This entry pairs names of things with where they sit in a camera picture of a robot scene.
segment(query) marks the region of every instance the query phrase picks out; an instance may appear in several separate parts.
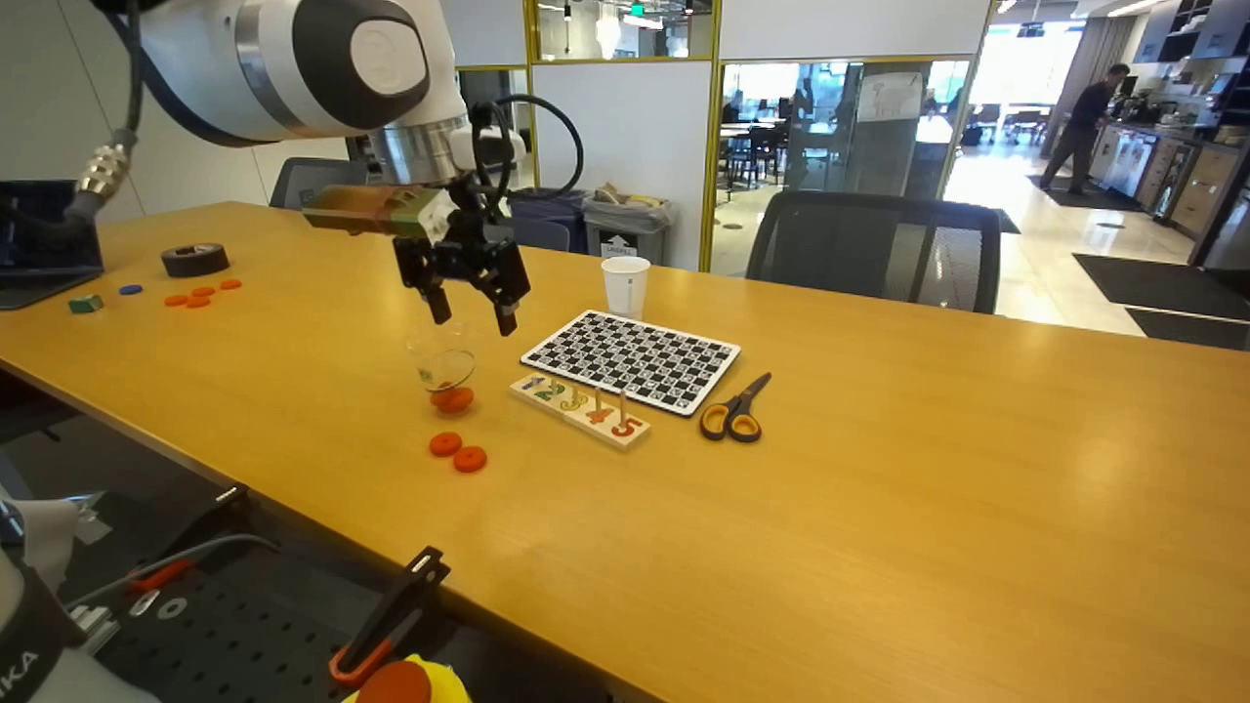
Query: desk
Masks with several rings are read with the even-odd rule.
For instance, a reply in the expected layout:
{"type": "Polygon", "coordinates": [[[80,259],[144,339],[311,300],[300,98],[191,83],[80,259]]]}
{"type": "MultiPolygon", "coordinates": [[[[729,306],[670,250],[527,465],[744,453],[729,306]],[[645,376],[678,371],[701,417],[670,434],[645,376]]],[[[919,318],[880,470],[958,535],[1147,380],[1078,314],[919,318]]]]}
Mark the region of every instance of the desk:
{"type": "Polygon", "coordinates": [[[761,445],[645,413],[605,451],[519,408],[514,357],[599,306],[532,250],[519,333],[448,284],[432,330],[384,238],[261,207],[106,232],[97,318],[0,318],[0,365],[160,453],[406,564],[675,703],[1250,701],[1250,357],[652,271],[649,318],[773,371],[761,445]],[[182,314],[157,253],[246,280],[182,314]],[[476,352],[479,475],[424,457],[424,343],[476,352]]]}

